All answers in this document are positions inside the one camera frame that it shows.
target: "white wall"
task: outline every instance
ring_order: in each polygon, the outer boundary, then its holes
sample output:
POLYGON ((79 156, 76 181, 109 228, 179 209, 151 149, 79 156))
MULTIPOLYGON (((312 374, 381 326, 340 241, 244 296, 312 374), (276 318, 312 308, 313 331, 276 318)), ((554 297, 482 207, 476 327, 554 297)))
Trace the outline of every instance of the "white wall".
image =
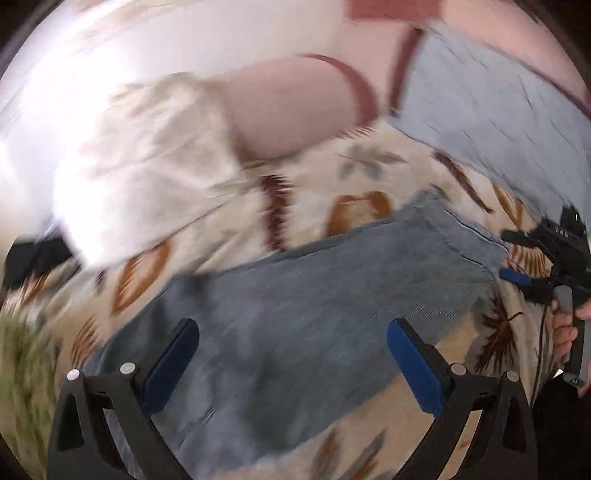
POLYGON ((66 0, 0 80, 0 175, 19 197, 0 196, 0 254, 14 231, 43 230, 57 163, 119 85, 327 53, 344 8, 345 0, 119 0, 80 14, 66 0))

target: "blue pad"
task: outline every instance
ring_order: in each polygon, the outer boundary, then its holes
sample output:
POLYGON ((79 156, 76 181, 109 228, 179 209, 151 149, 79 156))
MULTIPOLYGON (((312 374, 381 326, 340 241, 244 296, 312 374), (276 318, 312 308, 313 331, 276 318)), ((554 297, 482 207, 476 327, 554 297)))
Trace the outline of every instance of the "blue pad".
POLYGON ((500 268, 499 277, 502 280, 509 281, 515 285, 530 286, 531 278, 524 273, 513 270, 512 268, 500 268))
POLYGON ((445 406, 443 385, 417 345, 396 320, 390 322, 386 338, 390 353, 400 367, 421 410, 436 417, 441 415, 445 406))
POLYGON ((199 346, 199 327, 189 321, 144 381, 142 409, 146 416, 160 413, 199 346))

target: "hand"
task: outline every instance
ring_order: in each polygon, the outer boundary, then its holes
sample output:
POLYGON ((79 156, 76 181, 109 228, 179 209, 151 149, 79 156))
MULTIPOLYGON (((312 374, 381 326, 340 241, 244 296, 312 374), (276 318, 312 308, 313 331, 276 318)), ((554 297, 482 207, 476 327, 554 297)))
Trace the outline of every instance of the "hand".
MULTIPOLYGON (((571 313, 558 312, 557 300, 552 302, 552 312, 554 312, 554 318, 552 319, 554 357, 558 360, 558 364, 563 367, 564 358, 570 352, 579 331, 573 327, 573 315, 571 313)), ((575 315, 581 320, 591 320, 591 300, 582 304, 575 311, 575 315)), ((590 372, 588 378, 591 378, 591 365, 589 365, 588 370, 590 372)), ((585 395, 590 387, 591 384, 587 384, 578 388, 579 397, 585 395)))

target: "fingers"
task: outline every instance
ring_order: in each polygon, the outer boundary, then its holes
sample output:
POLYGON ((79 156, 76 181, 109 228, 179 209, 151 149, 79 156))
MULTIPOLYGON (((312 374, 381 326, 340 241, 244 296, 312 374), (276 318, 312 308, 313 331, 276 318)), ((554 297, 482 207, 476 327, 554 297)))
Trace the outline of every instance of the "fingers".
POLYGON ((581 320, 591 320, 591 300, 583 303, 576 311, 577 318, 581 320))
MULTIPOLYGON (((591 378, 591 362, 587 364, 587 378, 591 378)), ((579 394, 579 398, 582 398, 591 387, 591 384, 587 383, 586 385, 577 388, 577 393, 579 394)))
POLYGON ((554 344, 561 345, 562 343, 572 342, 577 338, 579 331, 574 327, 560 327, 554 330, 554 344))
POLYGON ((552 319, 552 328, 554 330, 570 326, 573 324, 573 316, 570 313, 558 312, 552 319))
POLYGON ((560 366, 564 365, 564 357, 565 355, 570 352, 570 349, 573 347, 573 342, 565 342, 561 345, 554 346, 554 358, 560 364, 560 366))

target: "brown leaf print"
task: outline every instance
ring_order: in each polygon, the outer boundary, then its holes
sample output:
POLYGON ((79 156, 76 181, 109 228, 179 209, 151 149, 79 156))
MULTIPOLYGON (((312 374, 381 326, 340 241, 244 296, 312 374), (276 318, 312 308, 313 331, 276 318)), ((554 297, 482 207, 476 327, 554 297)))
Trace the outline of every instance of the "brown leaf print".
POLYGON ((466 176, 458 164, 456 164, 451 158, 440 151, 435 151, 433 153, 433 158, 449 170, 449 173, 453 175, 453 177, 474 203, 476 203, 486 213, 494 213, 494 210, 487 206, 480 198, 480 195, 478 195, 478 192, 472 186, 472 182, 470 182, 470 179, 466 176))
POLYGON ((339 466, 340 444, 336 430, 331 430, 314 456, 310 480, 330 480, 339 466))
MULTIPOLYGON (((524 229, 525 206, 522 201, 507 193, 497 184, 492 183, 496 198, 517 230, 524 229)), ((550 275, 550 261, 539 248, 525 248, 521 245, 511 245, 507 266, 519 270, 532 278, 548 277, 550 275)))
POLYGON ((343 195, 335 200, 326 236, 340 235, 352 228, 391 215, 390 200, 383 192, 367 192, 361 196, 343 195))
POLYGON ((82 368, 90 356, 95 352, 98 346, 96 337, 95 318, 90 317, 84 322, 82 328, 76 335, 70 359, 73 368, 82 368))
POLYGON ((120 314, 128 308, 156 281, 164 271, 170 251, 170 241, 165 240, 152 250, 143 252, 127 261, 115 290, 111 315, 120 314), (140 266, 145 264, 149 265, 148 272, 143 274, 141 278, 137 278, 140 266))
POLYGON ((340 132, 335 135, 335 138, 342 140, 358 140, 360 138, 366 138, 374 134, 375 130, 371 127, 357 127, 346 132, 340 132))
POLYGON ((513 195, 507 193, 504 189, 499 187, 496 183, 491 182, 492 189, 495 191, 495 195, 501 207, 513 222, 513 225, 517 227, 518 230, 523 228, 523 214, 525 211, 525 206, 523 202, 515 198, 513 195))
POLYGON ((273 251, 285 252, 288 246, 283 234, 294 186, 284 176, 267 175, 261 178, 261 187, 269 200, 265 212, 267 244, 273 251))
MULTIPOLYGON (((338 480, 366 480, 378 464, 375 460, 384 445, 385 430, 374 438, 338 480)), ((335 430, 332 430, 321 445, 312 461, 310 480, 332 479, 340 457, 340 442, 335 430)), ((392 478, 392 472, 384 472, 374 480, 392 478)))
POLYGON ((500 295, 495 292, 492 298, 492 315, 482 315, 483 324, 494 332, 486 339, 482 352, 476 358, 477 373, 481 373, 494 360, 494 372, 500 374, 503 361, 513 361, 517 346, 509 323, 519 315, 523 315, 523 312, 508 317, 500 295))
POLYGON ((47 281, 50 272, 43 274, 41 277, 28 277, 21 287, 22 306, 25 306, 32 299, 34 299, 43 289, 43 285, 47 281))
POLYGON ((105 282, 105 275, 106 275, 107 271, 103 270, 102 272, 100 272, 96 278, 95 278, 95 292, 100 295, 101 293, 103 293, 103 289, 104 289, 104 282, 105 282))
POLYGON ((396 155, 396 153, 390 152, 378 152, 376 156, 376 160, 386 165, 394 165, 398 163, 408 163, 404 160, 400 155, 396 155))
POLYGON ((244 160, 241 162, 241 166, 245 170, 248 170, 249 168, 258 168, 266 163, 267 162, 265 160, 244 160))

